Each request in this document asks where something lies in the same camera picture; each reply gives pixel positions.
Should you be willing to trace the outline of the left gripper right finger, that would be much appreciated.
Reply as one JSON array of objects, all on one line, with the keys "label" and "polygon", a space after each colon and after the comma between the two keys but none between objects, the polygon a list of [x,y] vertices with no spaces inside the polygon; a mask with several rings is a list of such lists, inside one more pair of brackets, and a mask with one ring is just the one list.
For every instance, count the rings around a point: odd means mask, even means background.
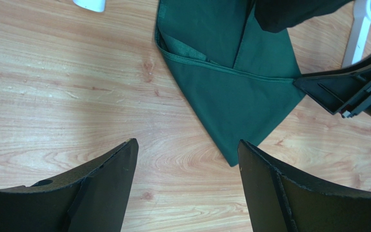
[{"label": "left gripper right finger", "polygon": [[241,140],[239,168],[256,232],[371,232],[371,191],[329,182]]}]

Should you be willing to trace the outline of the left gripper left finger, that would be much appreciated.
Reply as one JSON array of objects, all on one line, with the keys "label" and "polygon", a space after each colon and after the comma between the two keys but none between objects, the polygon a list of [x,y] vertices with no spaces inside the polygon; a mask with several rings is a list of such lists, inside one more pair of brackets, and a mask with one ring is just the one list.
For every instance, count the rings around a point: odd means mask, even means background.
[{"label": "left gripper left finger", "polygon": [[0,232],[118,232],[139,145],[132,138],[32,186],[0,189]]}]

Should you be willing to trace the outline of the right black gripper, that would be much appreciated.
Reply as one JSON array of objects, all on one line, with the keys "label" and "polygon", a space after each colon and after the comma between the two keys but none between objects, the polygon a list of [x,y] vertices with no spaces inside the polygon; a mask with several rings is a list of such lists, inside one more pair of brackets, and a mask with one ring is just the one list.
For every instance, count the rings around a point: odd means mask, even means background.
[{"label": "right black gripper", "polygon": [[371,116],[371,54],[345,68],[303,74],[294,86],[332,115]]}]

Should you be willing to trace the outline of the dark green cloth napkin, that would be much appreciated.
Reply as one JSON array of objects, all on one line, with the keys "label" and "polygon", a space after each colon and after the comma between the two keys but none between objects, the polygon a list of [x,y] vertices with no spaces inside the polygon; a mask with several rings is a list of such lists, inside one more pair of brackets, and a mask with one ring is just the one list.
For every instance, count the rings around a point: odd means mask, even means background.
[{"label": "dark green cloth napkin", "polygon": [[259,145],[304,93],[290,37],[263,31],[253,0],[161,0],[156,44],[230,166],[241,139]]}]

